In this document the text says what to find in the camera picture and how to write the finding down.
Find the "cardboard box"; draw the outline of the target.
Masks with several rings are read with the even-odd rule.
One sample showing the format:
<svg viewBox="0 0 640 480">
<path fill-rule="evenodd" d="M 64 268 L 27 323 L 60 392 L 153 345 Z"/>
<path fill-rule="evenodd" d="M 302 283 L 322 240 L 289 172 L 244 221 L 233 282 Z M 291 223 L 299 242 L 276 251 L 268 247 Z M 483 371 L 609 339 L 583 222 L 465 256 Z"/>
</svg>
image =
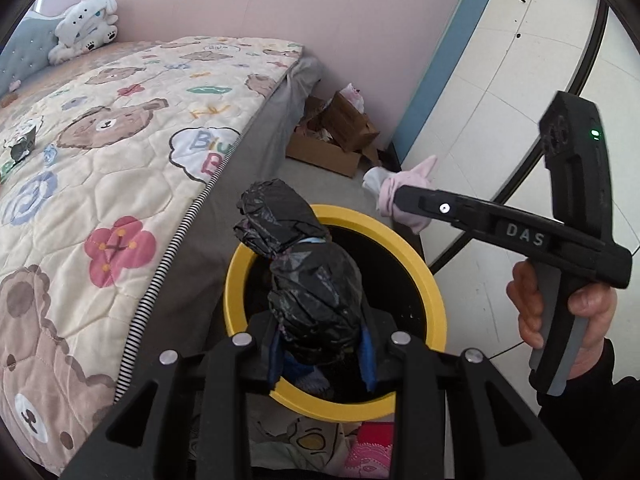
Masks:
<svg viewBox="0 0 640 480">
<path fill-rule="evenodd" d="M 378 166 L 374 141 L 380 132 L 364 111 L 364 99 L 353 84 L 323 101 L 306 99 L 303 118 L 286 147 L 287 158 L 352 178 L 365 160 Z"/>
</svg>

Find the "silver green foil wrapper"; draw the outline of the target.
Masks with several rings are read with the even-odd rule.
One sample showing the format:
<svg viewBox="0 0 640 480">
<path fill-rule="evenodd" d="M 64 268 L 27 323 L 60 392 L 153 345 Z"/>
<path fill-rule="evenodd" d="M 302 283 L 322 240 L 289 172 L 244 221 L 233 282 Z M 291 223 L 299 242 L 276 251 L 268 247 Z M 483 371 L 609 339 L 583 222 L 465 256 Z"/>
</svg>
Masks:
<svg viewBox="0 0 640 480">
<path fill-rule="evenodd" d="M 18 127 L 6 140 L 4 148 L 9 151 L 12 162 L 20 162 L 30 154 L 35 146 L 36 125 Z"/>
</svg>

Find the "blue white candy wrapper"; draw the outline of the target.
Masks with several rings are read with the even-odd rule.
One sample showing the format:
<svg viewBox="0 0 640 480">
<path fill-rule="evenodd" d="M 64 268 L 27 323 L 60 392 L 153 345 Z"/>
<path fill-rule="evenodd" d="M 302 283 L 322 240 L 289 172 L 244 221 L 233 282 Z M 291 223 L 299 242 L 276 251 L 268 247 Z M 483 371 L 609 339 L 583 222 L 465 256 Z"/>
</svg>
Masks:
<svg viewBox="0 0 640 480">
<path fill-rule="evenodd" d="M 58 158 L 58 149 L 51 143 L 44 148 L 42 154 L 44 166 L 52 167 Z"/>
</svg>

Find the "yellow rimmed trash bin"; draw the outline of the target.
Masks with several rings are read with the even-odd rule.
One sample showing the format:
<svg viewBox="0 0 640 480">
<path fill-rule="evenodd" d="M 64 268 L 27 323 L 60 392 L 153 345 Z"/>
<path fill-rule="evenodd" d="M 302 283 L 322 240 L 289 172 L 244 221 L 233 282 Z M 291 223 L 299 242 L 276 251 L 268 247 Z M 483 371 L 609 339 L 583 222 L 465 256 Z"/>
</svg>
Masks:
<svg viewBox="0 0 640 480">
<path fill-rule="evenodd" d="M 398 330 L 418 337 L 436 351 L 444 350 L 447 319 L 442 295 L 430 269 L 409 243 L 385 224 L 356 210 L 323 204 L 311 208 L 356 260 L 372 306 L 389 313 Z M 266 292 L 254 280 L 257 259 L 258 255 L 243 244 L 235 248 L 231 258 L 222 304 L 230 336 L 244 332 L 253 313 L 266 307 Z M 284 379 L 271 397 L 298 414 L 326 422 L 380 419 L 395 409 L 393 393 L 355 404 L 332 403 Z"/>
</svg>

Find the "bear pattern quilt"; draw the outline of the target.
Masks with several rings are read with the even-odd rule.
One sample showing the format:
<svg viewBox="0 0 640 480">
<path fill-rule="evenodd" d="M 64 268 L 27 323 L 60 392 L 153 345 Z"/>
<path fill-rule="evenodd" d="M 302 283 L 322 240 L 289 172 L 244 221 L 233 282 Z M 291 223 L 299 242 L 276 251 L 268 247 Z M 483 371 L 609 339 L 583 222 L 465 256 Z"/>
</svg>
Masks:
<svg viewBox="0 0 640 480">
<path fill-rule="evenodd" d="M 241 174 L 274 161 L 318 70 L 282 39 L 126 44 L 2 112 L 5 152 L 37 126 L 1 170 L 1 419 L 27 463 L 62 474 L 124 394 L 198 213 L 269 112 Z"/>
</svg>

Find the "blue tufted headboard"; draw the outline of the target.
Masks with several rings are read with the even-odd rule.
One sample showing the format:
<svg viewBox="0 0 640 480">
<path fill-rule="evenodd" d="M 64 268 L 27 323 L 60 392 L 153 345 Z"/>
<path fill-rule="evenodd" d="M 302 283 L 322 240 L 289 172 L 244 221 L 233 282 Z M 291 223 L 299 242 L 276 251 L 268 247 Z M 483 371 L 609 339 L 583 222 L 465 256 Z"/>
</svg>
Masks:
<svg viewBox="0 0 640 480">
<path fill-rule="evenodd" d="M 58 44 L 56 26 L 60 16 L 44 16 L 28 11 L 17 25 L 0 58 L 1 95 L 13 91 L 17 81 L 24 82 L 49 65 L 48 54 Z"/>
</svg>

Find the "pink white sock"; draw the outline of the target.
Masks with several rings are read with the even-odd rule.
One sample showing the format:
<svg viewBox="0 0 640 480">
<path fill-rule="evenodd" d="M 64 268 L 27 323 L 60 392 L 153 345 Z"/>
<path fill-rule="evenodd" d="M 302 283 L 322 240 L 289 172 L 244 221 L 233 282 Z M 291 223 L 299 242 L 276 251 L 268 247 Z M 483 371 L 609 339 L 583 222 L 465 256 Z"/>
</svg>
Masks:
<svg viewBox="0 0 640 480">
<path fill-rule="evenodd" d="M 409 170 L 391 172 L 373 167 L 364 174 L 362 187 L 374 197 L 376 210 L 382 217 L 390 218 L 418 235 L 431 223 L 431 219 L 402 209 L 398 206 L 397 197 L 405 195 L 403 188 L 434 190 L 430 175 L 436 162 L 437 157 L 432 155 Z"/>
</svg>

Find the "white plush bear toy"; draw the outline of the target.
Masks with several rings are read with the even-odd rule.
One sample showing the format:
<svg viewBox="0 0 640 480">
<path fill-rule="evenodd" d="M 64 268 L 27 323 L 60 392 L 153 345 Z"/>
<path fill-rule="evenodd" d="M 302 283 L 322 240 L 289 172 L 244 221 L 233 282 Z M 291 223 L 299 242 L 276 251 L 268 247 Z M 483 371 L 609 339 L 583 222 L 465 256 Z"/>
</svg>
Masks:
<svg viewBox="0 0 640 480">
<path fill-rule="evenodd" d="M 58 44 L 48 53 L 49 64 L 60 65 L 114 41 L 116 11 L 116 0 L 80 0 L 67 9 L 54 30 Z"/>
</svg>

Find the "black plastic bag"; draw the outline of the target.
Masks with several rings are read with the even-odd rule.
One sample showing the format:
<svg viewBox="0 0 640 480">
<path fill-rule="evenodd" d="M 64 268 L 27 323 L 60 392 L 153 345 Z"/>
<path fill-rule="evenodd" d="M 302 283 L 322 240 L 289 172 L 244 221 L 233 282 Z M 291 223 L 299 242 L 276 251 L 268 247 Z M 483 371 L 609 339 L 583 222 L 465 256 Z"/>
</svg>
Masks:
<svg viewBox="0 0 640 480">
<path fill-rule="evenodd" d="M 236 237 L 270 262 L 269 310 L 288 352 L 305 364 L 346 358 L 361 339 L 363 287 L 354 259 L 284 181 L 241 194 Z"/>
</svg>

